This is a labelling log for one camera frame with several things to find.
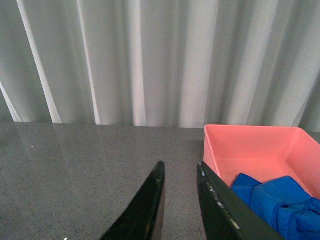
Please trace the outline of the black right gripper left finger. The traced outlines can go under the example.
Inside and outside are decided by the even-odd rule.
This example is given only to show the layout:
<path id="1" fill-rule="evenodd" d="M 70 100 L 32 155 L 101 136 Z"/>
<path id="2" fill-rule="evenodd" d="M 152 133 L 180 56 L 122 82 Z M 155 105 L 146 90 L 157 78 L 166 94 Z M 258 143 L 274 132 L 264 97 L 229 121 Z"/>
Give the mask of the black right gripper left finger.
<path id="1" fill-rule="evenodd" d="M 165 163 L 158 161 L 102 240 L 160 240 L 165 209 Z"/>

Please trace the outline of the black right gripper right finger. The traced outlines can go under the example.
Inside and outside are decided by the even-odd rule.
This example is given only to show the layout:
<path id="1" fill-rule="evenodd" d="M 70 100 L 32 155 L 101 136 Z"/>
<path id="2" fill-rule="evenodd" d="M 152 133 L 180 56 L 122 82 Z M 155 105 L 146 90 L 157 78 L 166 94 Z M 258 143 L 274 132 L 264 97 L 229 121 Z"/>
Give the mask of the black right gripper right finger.
<path id="1" fill-rule="evenodd" d="M 197 190 L 208 240 L 282 240 L 209 166 L 197 165 Z"/>

